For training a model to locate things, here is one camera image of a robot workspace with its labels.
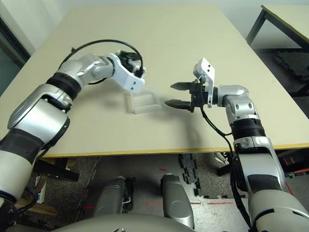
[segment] clear plastic box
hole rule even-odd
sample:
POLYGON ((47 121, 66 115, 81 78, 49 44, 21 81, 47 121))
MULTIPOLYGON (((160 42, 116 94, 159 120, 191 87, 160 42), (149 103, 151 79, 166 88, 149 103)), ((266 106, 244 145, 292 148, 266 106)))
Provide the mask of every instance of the clear plastic box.
POLYGON ((158 95, 152 87, 143 87, 139 93, 130 93, 133 112, 144 114, 161 109, 158 95))

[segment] red laser line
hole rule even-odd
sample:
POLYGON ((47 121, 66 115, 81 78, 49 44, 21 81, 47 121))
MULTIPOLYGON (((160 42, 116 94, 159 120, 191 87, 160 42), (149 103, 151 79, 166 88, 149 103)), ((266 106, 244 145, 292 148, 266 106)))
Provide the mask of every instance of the red laser line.
POLYGON ((94 209, 95 207, 92 205, 85 205, 82 207, 83 209, 94 209))
POLYGON ((234 204, 233 202, 212 202, 207 204, 234 204))
POLYGON ((288 185, 288 183, 285 183, 285 185, 287 186, 288 190, 290 191, 290 194, 292 194, 294 196, 294 194, 292 193, 292 190, 291 190, 290 186, 288 185))

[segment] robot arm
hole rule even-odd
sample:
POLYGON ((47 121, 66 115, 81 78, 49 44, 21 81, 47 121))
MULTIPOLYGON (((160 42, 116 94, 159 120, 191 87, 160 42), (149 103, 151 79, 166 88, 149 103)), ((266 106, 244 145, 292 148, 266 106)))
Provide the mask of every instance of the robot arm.
POLYGON ((65 133, 70 124, 67 112, 85 85, 109 78, 128 91, 140 91, 145 69, 141 71, 140 60, 130 59, 132 55, 87 54, 66 61, 18 106, 9 119, 9 132, 0 141, 1 204, 14 204, 21 197, 37 154, 65 133))
POLYGON ((191 101, 169 100, 165 103, 191 112, 204 104, 208 108, 211 104, 225 107, 234 137, 235 154, 229 157, 231 172, 235 174, 237 187, 248 192, 252 231, 307 231, 309 213, 294 196, 283 190, 282 167, 265 135, 249 91, 242 86, 214 87, 214 69, 204 58, 195 66, 194 74, 197 77, 194 82, 171 86, 189 90, 191 101))

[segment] table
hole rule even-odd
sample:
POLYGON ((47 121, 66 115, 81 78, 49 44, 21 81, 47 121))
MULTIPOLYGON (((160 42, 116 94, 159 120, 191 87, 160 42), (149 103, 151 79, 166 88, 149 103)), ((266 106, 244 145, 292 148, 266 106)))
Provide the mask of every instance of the table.
POLYGON ((299 46, 309 51, 309 5, 262 5, 262 11, 247 36, 250 45, 267 19, 299 46))
MULTIPOLYGON (((193 81, 194 65, 205 57, 216 69, 215 85, 243 85, 250 91, 276 149, 309 147, 309 121, 245 39, 213 4, 106 6, 74 9, 35 52, 0 98, 0 135, 12 111, 57 70, 72 47, 97 39, 134 45, 147 68, 146 85, 160 97, 162 110, 135 115, 129 97, 114 81, 86 86, 69 112, 71 125, 45 157, 227 151, 225 141, 194 114, 164 105, 189 100, 169 86, 193 81)), ((76 54, 107 54, 119 44, 101 43, 76 54)), ((224 108, 205 109, 224 132, 224 108)))

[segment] wall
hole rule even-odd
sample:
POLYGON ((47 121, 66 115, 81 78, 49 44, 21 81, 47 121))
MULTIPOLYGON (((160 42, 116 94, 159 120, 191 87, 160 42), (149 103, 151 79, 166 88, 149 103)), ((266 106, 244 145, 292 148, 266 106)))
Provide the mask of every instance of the wall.
MULTIPOLYGON (((216 3, 234 27, 245 38, 261 11, 261 4, 291 4, 290 0, 1 0, 16 24, 34 49, 38 48, 51 31, 74 7, 91 7, 112 4, 162 4, 173 2, 216 3)), ((308 0, 293 0, 305 5, 308 0)), ((298 47, 272 24, 266 22, 255 41, 255 48, 298 47)))

